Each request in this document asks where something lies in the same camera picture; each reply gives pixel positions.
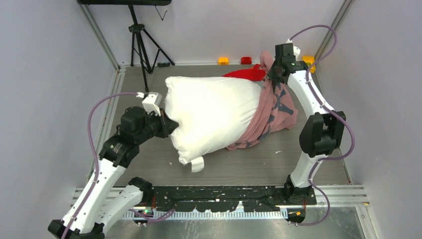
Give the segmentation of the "white pillow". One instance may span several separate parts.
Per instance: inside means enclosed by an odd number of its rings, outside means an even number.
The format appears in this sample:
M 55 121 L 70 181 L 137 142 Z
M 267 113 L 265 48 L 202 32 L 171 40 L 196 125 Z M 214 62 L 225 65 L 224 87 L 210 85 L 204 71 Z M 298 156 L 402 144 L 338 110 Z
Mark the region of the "white pillow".
M 165 80 L 167 117 L 178 123 L 170 134 L 179 162 L 193 173 L 203 156 L 235 143 L 258 108 L 262 86 L 246 79 L 173 76 Z

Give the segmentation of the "pink printed pillowcase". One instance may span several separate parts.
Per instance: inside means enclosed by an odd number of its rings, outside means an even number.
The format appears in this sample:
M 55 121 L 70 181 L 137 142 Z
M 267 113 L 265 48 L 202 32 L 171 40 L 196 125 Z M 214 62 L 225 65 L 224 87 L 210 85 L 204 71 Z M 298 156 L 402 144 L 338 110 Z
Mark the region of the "pink printed pillowcase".
M 245 133 L 228 150 L 250 148 L 269 134 L 284 129 L 291 129 L 297 123 L 298 110 L 292 97 L 282 83 L 274 83 L 267 74 L 274 63 L 272 55 L 263 51 L 260 63 L 251 68 L 241 69 L 225 74 L 225 77 L 240 78 L 257 83 L 261 88 L 257 110 Z

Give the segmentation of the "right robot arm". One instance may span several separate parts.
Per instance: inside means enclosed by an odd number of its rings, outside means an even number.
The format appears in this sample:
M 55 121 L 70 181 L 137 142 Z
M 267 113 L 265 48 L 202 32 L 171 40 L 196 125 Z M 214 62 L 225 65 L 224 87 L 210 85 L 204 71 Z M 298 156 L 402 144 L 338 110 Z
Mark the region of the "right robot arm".
M 268 71 L 273 83 L 287 85 L 298 98 L 307 121 L 299 135 L 302 150 L 294 171 L 284 184 L 283 194 L 290 204 L 297 204 L 312 190 L 312 181 L 323 158 L 339 148 L 346 120 L 335 112 L 316 87 L 307 64 L 297 59 L 299 49 L 293 43 L 275 46 L 275 60 Z

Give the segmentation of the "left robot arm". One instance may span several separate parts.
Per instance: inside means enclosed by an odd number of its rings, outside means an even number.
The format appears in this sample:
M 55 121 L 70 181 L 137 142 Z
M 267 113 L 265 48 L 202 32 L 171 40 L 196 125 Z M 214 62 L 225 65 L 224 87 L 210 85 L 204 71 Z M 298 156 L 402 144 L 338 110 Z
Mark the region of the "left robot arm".
M 139 154 L 141 144 L 153 137 L 166 138 L 178 126 L 163 109 L 155 114 L 142 107 L 127 108 L 117 132 L 103 144 L 89 183 L 69 212 L 51 221 L 48 231 L 58 239 L 103 239 L 132 207 L 149 205 L 152 184 L 140 177 L 132 178 L 111 202 L 106 203 L 106 197 Z

